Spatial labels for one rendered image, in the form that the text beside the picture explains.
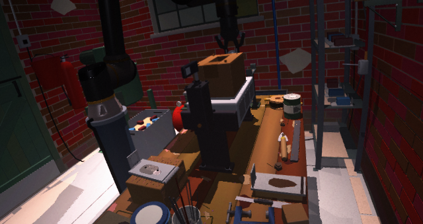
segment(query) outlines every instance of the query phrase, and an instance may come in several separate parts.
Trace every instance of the blue pole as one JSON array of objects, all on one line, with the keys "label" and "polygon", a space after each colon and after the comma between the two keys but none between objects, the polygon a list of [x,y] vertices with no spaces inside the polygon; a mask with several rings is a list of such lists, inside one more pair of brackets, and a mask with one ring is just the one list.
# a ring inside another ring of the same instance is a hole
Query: blue pole
[{"label": "blue pole", "polygon": [[272,10],[273,10],[273,27],[275,30],[276,66],[278,68],[278,89],[280,89],[279,41],[278,41],[278,25],[276,23],[275,0],[272,0]]}]

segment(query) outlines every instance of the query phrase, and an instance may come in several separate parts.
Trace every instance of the workbench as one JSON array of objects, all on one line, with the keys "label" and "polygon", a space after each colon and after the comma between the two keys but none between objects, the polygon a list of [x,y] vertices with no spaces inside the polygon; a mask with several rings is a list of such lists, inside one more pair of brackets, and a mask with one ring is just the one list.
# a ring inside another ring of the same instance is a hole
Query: workbench
[{"label": "workbench", "polygon": [[[284,174],[293,176],[307,177],[307,163],[305,159],[305,139],[303,118],[301,120],[301,133],[299,140],[299,160],[297,163],[289,161],[283,162],[279,156],[280,144],[278,137],[284,132],[288,137],[288,145],[292,143],[294,120],[285,119],[285,126],[280,125],[280,119],[283,117],[283,110],[273,109],[265,104],[264,98],[269,96],[257,96],[261,100],[262,106],[258,109],[251,110],[254,119],[251,122],[243,122],[236,132],[227,132],[227,140],[231,162],[235,163],[232,174],[217,173],[200,170],[201,164],[200,150],[198,141],[193,131],[186,131],[178,134],[158,156],[168,157],[172,159],[182,159],[186,168],[188,178],[191,183],[192,201],[194,205],[198,205],[202,214],[202,223],[224,224],[227,217],[227,208],[229,202],[232,202],[232,210],[235,209],[238,201],[236,196],[246,195],[251,197],[252,190],[250,182],[244,183],[244,174],[249,174],[252,164],[255,163],[256,171],[268,174]],[[276,171],[271,167],[276,162],[282,163],[282,170]],[[181,190],[182,198],[187,200],[186,190]],[[284,200],[285,202],[302,203],[306,214],[309,214],[308,208],[308,192],[301,200]],[[178,206],[182,206],[180,200],[177,201]],[[126,189],[116,201],[108,208],[119,215],[131,217],[132,213],[141,204],[132,202],[128,189]],[[266,219],[266,211],[268,205],[251,204],[245,211],[251,210],[252,217],[243,218],[243,221],[268,221]],[[275,208],[275,224],[282,224],[282,210]]]}]

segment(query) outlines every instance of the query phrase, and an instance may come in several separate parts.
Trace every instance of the concrete floor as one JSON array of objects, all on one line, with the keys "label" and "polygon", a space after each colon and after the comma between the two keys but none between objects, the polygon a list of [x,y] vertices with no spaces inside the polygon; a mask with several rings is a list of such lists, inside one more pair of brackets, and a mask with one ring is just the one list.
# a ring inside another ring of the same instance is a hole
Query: concrete floor
[{"label": "concrete floor", "polygon": [[[354,172],[353,161],[339,162],[338,168],[313,170],[311,136],[305,132],[309,223],[380,223],[363,176]],[[119,193],[102,153],[96,150],[84,160],[5,216],[0,224],[94,223]]]}]

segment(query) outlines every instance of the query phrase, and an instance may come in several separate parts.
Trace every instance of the can label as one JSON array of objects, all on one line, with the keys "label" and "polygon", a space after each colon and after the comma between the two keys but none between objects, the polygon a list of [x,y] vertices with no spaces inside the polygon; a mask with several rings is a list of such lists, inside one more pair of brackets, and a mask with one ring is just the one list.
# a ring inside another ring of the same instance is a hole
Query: can label
[{"label": "can label", "polygon": [[301,112],[301,104],[295,106],[284,105],[284,112],[287,114],[297,114]]}]

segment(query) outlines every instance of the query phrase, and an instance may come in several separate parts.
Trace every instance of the white patch on wall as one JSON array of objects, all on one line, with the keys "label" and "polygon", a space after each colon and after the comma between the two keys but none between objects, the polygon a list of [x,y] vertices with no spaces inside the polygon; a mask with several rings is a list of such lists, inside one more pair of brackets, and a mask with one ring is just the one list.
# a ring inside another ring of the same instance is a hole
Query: white patch on wall
[{"label": "white patch on wall", "polygon": [[301,48],[279,57],[280,61],[286,65],[291,73],[298,73],[311,63],[311,54]]},{"label": "white patch on wall", "polygon": [[65,15],[73,9],[76,9],[76,6],[70,0],[53,0],[52,9],[62,15]]}]

